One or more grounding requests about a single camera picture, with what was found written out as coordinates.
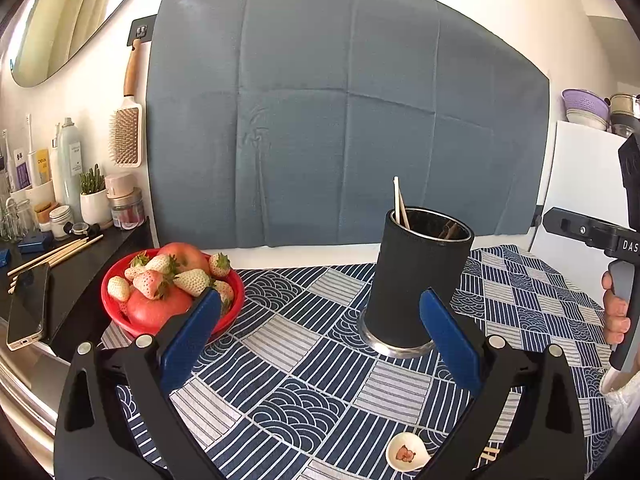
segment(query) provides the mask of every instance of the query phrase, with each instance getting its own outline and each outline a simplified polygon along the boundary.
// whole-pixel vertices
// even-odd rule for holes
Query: toothbrush
[[[11,192],[17,190],[15,187],[16,181],[16,173],[15,173],[15,164],[14,164],[14,154],[9,151],[9,137],[7,135],[7,130],[2,130],[2,138],[4,139],[4,146],[6,148],[6,172],[9,175],[9,186],[11,187]]]
[[[29,153],[27,154],[27,170],[29,171],[29,180],[31,186],[36,187],[42,184],[40,178],[40,170],[38,169],[38,157],[33,149],[33,135],[31,133],[31,114],[27,114],[27,128],[29,130]]]

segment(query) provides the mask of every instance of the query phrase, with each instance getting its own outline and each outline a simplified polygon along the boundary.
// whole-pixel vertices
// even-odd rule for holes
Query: smartphone
[[[43,264],[18,274],[6,334],[9,350],[17,350],[43,337],[49,271],[49,264]]]

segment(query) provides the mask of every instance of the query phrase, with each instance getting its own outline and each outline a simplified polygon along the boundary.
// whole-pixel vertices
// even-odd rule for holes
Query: succulent
[[[100,174],[97,164],[86,173],[80,173],[80,189],[83,195],[91,195],[104,189],[104,176]]]

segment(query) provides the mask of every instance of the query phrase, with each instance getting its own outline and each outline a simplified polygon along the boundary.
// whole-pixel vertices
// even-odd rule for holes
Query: white pot
[[[80,211],[82,220],[89,225],[100,224],[100,227],[105,229],[113,222],[106,189],[91,195],[80,195]]]

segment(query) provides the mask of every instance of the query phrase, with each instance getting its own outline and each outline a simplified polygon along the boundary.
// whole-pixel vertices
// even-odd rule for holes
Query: black cylindrical container
[[[373,349],[398,358],[431,349],[420,320],[420,295],[431,287],[449,303],[474,240],[468,226],[442,213],[408,207],[406,214],[411,230],[396,223],[393,210],[386,214],[369,303],[358,324]]]

